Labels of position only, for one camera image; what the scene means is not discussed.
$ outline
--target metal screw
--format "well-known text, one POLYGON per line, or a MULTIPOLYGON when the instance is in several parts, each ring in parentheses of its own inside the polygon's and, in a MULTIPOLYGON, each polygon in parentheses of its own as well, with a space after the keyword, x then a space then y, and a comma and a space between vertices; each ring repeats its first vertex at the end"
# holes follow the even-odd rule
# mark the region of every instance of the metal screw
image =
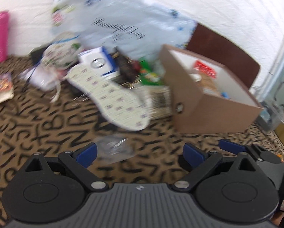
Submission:
POLYGON ((178 104, 177 107, 176 107, 176 112, 177 112, 177 113, 181 113, 182 111, 183 111, 183 104, 180 103, 180 104, 178 104))
POLYGON ((177 188, 188 188, 189 187, 189 182, 187 181, 177 181, 174 184, 177 188))
POLYGON ((102 182, 102 181, 96 181, 93 182, 91 184, 91 187, 95 188, 95 189, 102 189, 106 187, 106 183, 102 182))

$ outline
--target blue and white box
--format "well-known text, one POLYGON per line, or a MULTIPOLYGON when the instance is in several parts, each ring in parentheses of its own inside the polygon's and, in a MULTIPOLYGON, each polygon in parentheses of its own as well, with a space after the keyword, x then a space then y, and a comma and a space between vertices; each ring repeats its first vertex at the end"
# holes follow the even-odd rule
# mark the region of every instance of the blue and white box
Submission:
POLYGON ((120 75, 115 61, 103 46, 80 53, 79 60, 82 64, 92 67, 106 79, 112 79, 120 75))

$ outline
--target brown chair back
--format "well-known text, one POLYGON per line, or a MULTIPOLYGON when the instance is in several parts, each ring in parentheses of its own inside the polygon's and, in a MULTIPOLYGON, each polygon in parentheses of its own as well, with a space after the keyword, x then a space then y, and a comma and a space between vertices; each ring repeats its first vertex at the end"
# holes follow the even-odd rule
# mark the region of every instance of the brown chair back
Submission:
POLYGON ((241 48, 201 24, 197 25, 186 49, 227 66, 247 88, 260 70, 259 64, 241 48))

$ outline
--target blue gripper pad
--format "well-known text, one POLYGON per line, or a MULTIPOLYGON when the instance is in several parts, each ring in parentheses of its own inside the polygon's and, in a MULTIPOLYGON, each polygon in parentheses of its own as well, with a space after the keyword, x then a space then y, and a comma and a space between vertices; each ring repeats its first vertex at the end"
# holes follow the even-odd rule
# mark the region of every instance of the blue gripper pad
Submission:
POLYGON ((190 143, 185 143, 183 147, 183 157, 191 165, 196 168, 205 161, 205 153, 200 152, 195 146, 190 143))
POLYGON ((246 149, 244 146, 239 145, 237 143, 231 142, 229 140, 220 140, 218 146, 227 152, 233 153, 233 154, 238 154, 241 152, 245 152, 246 149))
POLYGON ((90 166, 92 162, 97 158, 97 145, 95 143, 91 143, 89 145, 90 146, 80 152, 75 158, 76 162, 78 162, 85 168, 90 166))

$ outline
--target plastic bag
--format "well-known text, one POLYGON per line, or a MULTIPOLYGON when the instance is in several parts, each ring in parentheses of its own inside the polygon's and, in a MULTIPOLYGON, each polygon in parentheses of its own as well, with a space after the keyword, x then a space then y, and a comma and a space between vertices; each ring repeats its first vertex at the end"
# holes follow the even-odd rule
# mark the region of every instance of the plastic bag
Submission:
POLYGON ((104 164, 112 164, 135 156, 133 148, 127 144, 127 139, 121 135, 107 135, 95 139, 98 158, 104 164))
POLYGON ((53 90, 56 86, 56 75, 41 65, 25 70, 19 77, 24 81, 30 77, 29 84, 45 92, 53 90))
POLYGON ((196 21, 151 0, 54 0, 53 32, 80 34, 85 48, 118 46, 131 57, 155 60, 162 44, 185 48, 196 21))
POLYGON ((44 51, 41 65, 54 70, 65 70, 78 61, 78 54, 83 51, 82 44, 72 32, 63 32, 44 51))

